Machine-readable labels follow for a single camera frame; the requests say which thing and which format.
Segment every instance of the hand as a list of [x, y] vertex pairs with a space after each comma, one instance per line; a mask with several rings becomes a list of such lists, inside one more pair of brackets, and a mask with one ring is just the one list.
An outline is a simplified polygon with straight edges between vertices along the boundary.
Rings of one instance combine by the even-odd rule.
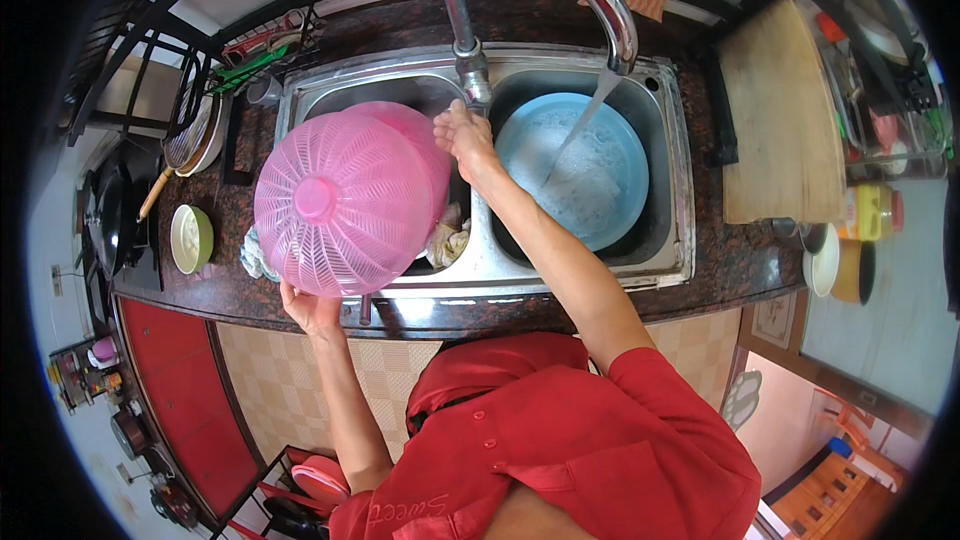
[[326, 338], [331, 330], [340, 329], [339, 297], [307, 294], [281, 278], [280, 298], [283, 300], [283, 311], [294, 319], [307, 336]]
[[449, 111], [434, 117], [433, 125], [437, 146], [457, 159], [460, 176], [470, 186], [476, 186], [483, 174], [500, 169], [490, 122], [468, 111], [459, 98], [450, 103]]

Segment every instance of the jar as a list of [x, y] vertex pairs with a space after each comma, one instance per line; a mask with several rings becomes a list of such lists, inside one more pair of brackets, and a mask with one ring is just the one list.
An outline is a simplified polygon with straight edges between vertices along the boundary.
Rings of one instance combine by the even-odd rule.
[[846, 221], [837, 226], [842, 239], [876, 242], [904, 229], [904, 198], [886, 184], [846, 189]]

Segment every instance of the wall outlet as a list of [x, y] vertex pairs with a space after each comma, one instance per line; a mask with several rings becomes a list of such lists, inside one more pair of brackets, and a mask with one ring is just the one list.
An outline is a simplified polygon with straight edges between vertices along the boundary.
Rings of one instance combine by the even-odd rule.
[[63, 296], [64, 286], [61, 284], [59, 265], [50, 265], [50, 278], [54, 285], [54, 296]]

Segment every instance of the person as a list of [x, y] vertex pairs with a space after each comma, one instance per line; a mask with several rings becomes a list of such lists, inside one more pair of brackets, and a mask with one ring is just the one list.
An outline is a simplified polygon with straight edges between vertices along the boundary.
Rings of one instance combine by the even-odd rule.
[[743, 538], [761, 477], [730, 427], [657, 351], [610, 270], [507, 174], [490, 122], [454, 100], [434, 125], [580, 339], [444, 344], [411, 393], [411, 439], [394, 463], [340, 300], [281, 282], [284, 309], [313, 343], [351, 493], [331, 538]]

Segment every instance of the green bowl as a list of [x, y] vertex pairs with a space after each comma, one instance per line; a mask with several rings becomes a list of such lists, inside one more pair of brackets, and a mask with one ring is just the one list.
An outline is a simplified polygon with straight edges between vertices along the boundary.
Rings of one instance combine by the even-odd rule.
[[190, 205], [180, 205], [170, 224], [170, 248], [176, 268], [189, 275], [196, 273], [213, 253], [213, 225], [205, 212]]

